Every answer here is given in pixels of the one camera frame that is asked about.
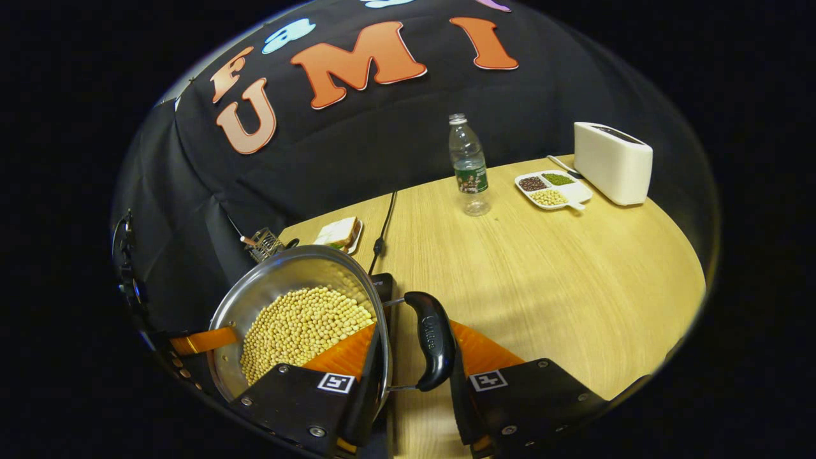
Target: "pan handle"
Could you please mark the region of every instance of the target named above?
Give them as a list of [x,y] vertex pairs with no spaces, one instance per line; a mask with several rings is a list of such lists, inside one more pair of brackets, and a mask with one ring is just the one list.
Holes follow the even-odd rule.
[[402,299],[386,305],[407,303],[416,312],[419,347],[425,355],[425,373],[416,385],[390,390],[419,389],[428,392],[445,382],[454,369],[456,340],[445,309],[439,300],[424,292],[407,292]]

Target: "wire dish rack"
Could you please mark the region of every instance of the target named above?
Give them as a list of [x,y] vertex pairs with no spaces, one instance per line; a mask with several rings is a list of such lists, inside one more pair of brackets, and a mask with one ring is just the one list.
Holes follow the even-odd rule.
[[252,258],[258,263],[286,248],[269,228],[263,228],[251,238],[241,236],[241,242],[246,244],[245,249],[249,251]]

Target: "orange letter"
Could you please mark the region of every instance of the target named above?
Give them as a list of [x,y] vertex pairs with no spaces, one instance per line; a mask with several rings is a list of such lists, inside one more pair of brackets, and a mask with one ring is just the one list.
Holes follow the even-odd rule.
[[346,96],[345,88],[335,86],[330,74],[358,91],[366,89],[372,59],[377,64],[374,81],[380,84],[424,75],[428,68],[408,52],[400,36],[401,28],[400,22],[381,22],[360,31],[352,52],[319,43],[292,57],[290,62],[303,66],[312,84],[312,108],[324,109]]
[[272,135],[275,133],[275,112],[272,110],[272,105],[269,104],[269,99],[264,93],[264,86],[266,86],[266,78],[261,78],[252,83],[243,94],[241,98],[252,103],[252,108],[255,109],[255,114],[258,115],[260,125],[255,134],[247,134],[244,126],[241,125],[241,120],[235,113],[238,109],[238,103],[233,102],[227,105],[218,118],[215,124],[224,129],[224,134],[227,135],[227,140],[233,146],[235,151],[240,154],[253,154],[269,142]]
[[238,75],[233,76],[233,73],[244,68],[244,64],[246,63],[244,56],[252,52],[252,49],[253,47],[248,47],[244,51],[239,52],[237,56],[230,59],[224,67],[218,69],[215,75],[210,78],[210,81],[215,84],[215,95],[212,97],[213,104],[218,102],[218,100],[224,96],[224,93],[229,91],[229,88],[233,87],[233,84],[238,81],[240,77]]
[[470,42],[476,48],[476,59],[473,60],[476,67],[488,70],[518,69],[518,60],[508,56],[499,37],[493,32],[496,24],[474,17],[455,17],[450,22],[464,29],[470,37]]

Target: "sandwich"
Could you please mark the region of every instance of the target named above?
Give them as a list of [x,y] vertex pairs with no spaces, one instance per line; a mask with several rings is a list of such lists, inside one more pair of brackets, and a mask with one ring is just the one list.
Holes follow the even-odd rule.
[[327,245],[348,253],[349,248],[357,241],[361,229],[362,222],[355,216],[350,216],[324,226],[314,243]]

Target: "wooden table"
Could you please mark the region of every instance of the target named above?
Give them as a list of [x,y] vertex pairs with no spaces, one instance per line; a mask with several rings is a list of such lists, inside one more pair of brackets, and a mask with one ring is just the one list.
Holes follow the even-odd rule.
[[[571,166],[572,155],[559,157]],[[691,244],[651,200],[620,207],[593,192],[581,214],[537,208],[514,177],[560,169],[536,159],[488,169],[492,210],[465,215],[455,178],[400,190],[375,273],[389,272],[399,293],[428,292],[449,317],[526,361],[547,357],[605,399],[654,372],[687,332],[705,293]],[[282,240],[310,243],[347,216],[365,225],[353,258],[366,270],[390,194],[286,228]],[[424,370],[416,318],[400,308],[394,384]],[[428,393],[392,393],[396,457],[462,457],[449,383]]]

